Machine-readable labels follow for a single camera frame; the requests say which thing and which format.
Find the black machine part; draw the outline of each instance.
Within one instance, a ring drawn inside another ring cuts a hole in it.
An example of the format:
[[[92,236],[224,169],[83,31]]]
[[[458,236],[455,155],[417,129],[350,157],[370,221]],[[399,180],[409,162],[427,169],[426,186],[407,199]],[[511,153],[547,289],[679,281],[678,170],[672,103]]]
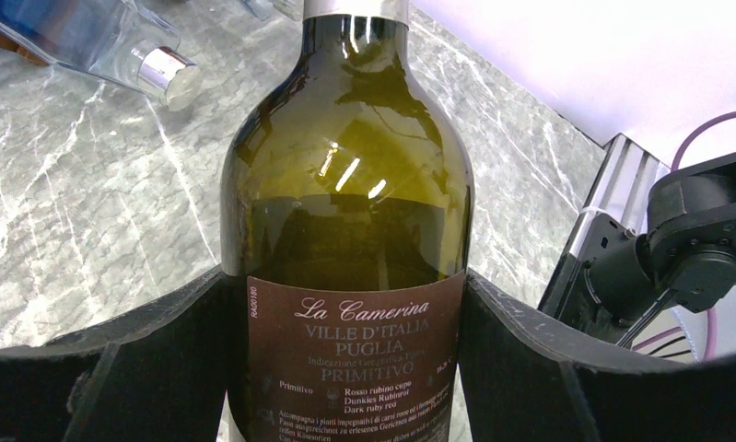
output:
[[[628,346],[666,308],[713,308],[736,285],[736,153],[658,180],[647,232],[598,213],[579,256],[564,253],[539,309]]]

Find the clear plastic bottle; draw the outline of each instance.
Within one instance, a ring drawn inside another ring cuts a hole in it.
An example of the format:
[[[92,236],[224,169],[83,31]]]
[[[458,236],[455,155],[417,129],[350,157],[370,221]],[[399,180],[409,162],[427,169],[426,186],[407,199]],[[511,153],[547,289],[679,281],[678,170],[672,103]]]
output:
[[[199,92],[170,23],[135,0],[0,0],[0,31],[49,64],[104,78],[172,111]]]

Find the dark green glass bottle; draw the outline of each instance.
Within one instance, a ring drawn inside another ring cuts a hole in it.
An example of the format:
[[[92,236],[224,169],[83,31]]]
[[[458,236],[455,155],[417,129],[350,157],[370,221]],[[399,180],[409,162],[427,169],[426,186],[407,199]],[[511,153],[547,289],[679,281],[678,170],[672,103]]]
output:
[[[408,0],[306,0],[235,135],[221,253],[251,442],[447,440],[473,174],[408,65]]]

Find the bottle shoulder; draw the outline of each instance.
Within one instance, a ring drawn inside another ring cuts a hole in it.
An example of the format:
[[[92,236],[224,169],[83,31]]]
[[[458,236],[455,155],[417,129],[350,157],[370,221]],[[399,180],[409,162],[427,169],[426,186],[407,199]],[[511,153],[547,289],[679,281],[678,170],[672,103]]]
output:
[[[240,127],[226,161],[225,179],[254,182],[265,196],[292,187],[300,194],[391,188],[418,200],[473,187],[446,115],[412,77],[396,74],[293,74]]]

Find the silver cap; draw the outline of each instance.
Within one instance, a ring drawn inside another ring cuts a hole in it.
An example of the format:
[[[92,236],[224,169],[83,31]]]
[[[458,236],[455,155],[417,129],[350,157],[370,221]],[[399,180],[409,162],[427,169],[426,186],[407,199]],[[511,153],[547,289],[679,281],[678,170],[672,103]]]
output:
[[[168,47],[151,51],[137,74],[137,84],[171,111],[186,108],[199,94],[199,66]]]
[[[344,14],[380,17],[408,25],[410,0],[305,0],[303,19]]]

